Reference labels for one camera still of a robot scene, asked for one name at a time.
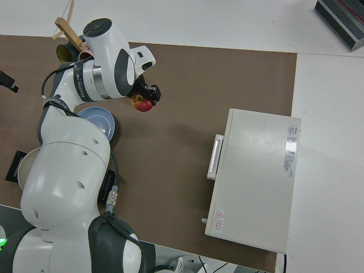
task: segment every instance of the white box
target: white box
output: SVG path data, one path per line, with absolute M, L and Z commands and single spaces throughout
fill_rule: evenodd
M 230 109 L 206 235 L 286 253 L 300 125 Z

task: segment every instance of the sticker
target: sticker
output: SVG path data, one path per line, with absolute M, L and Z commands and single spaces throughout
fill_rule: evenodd
M 221 232 L 222 224 L 224 222 L 225 212 L 223 210 L 217 209 L 215 212 L 213 231 Z
M 283 176 L 293 177 L 293 168 L 297 151 L 298 127 L 291 125 L 287 132 L 286 152 L 284 153 Z

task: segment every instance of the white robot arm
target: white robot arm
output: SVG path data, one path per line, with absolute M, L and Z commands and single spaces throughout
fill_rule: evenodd
M 145 46 L 130 49 L 110 19 L 90 22 L 84 29 L 84 38 L 94 59 L 58 69 L 51 97 L 45 99 L 38 132 L 42 147 L 20 204 L 24 217 L 36 228 L 16 248 L 12 272 L 142 270 L 136 235 L 116 216 L 99 216 L 97 209 L 97 196 L 110 157 L 109 142 L 94 124 L 69 114 L 86 102 L 124 96 L 143 96 L 155 105 L 160 98 L 158 87 L 147 86 L 143 79 L 135 84 L 155 64 L 155 59 Z M 105 233 L 98 236 L 105 223 L 109 224 L 108 232 L 124 237 L 118 241 L 124 241 L 121 250 L 113 250 L 119 257 L 113 260 L 114 266 L 102 264 L 108 263 L 108 256 L 106 260 L 94 260 L 99 257 L 94 248 L 100 247 L 104 253 L 118 240 L 117 235 L 110 239 L 112 242 L 107 241 Z

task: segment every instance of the red apple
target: red apple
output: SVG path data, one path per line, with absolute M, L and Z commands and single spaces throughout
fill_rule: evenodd
M 131 104 L 134 108 L 141 112 L 149 111 L 153 107 L 151 101 L 138 94 L 134 94 L 131 96 Z

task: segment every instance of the cup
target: cup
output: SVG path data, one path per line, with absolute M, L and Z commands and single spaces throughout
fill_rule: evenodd
M 82 43 L 81 48 L 82 48 L 82 51 L 78 56 L 78 59 L 80 61 L 93 56 L 92 50 L 88 47 L 88 45 L 85 42 Z
M 72 63 L 78 61 L 78 50 L 68 42 L 67 44 L 60 44 L 56 49 L 57 57 L 61 63 Z

